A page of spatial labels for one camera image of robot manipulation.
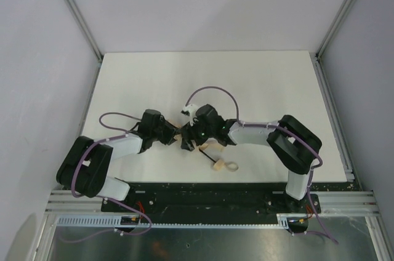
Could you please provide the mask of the beige and black folding umbrella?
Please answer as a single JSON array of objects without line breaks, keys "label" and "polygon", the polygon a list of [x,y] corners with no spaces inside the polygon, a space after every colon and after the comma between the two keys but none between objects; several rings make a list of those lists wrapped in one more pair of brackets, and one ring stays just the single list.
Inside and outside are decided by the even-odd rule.
[{"label": "beige and black folding umbrella", "polygon": [[[179,124],[173,120],[169,120],[169,122],[172,123],[173,125],[179,127],[180,129],[182,127],[181,124]],[[211,166],[212,166],[211,168],[215,171],[219,171],[221,169],[227,169],[230,172],[236,172],[239,169],[239,165],[235,162],[225,161],[222,158],[222,152],[223,152],[225,146],[229,145],[229,143],[227,141],[225,141],[224,138],[221,138],[221,137],[219,137],[219,140],[217,140],[217,137],[218,137],[217,131],[216,131],[216,128],[214,128],[214,129],[215,129],[215,134],[214,134],[213,138],[208,139],[201,146],[195,145],[195,149],[193,151],[189,151],[189,152],[196,152],[197,151],[201,155],[206,157],[208,160],[210,160]],[[176,143],[178,143],[181,148],[181,135],[179,134],[176,137],[176,139],[177,139]]]}]

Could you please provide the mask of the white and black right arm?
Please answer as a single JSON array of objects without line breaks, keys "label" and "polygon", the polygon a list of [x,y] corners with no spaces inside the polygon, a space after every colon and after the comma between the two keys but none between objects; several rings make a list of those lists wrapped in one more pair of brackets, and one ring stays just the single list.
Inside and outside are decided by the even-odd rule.
[{"label": "white and black right arm", "polygon": [[285,197],[300,202],[312,185],[313,170],[322,166],[319,156],[321,140],[291,115],[273,122],[242,122],[223,119],[212,105],[185,106],[181,114],[188,117],[182,126],[181,148],[192,151],[212,140],[221,146],[261,145],[270,147],[287,168]]}]

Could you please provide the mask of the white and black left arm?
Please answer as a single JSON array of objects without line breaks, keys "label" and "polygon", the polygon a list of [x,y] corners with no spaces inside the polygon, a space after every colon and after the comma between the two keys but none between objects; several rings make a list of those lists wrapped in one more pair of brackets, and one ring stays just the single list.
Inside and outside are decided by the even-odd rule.
[{"label": "white and black left arm", "polygon": [[75,197],[101,197],[123,201],[130,185],[110,177],[110,163],[129,155],[139,155],[153,143],[171,145],[180,129],[165,120],[157,110],[145,110],[134,127],[120,129],[122,134],[101,140],[79,136],[57,171],[56,181]]}]

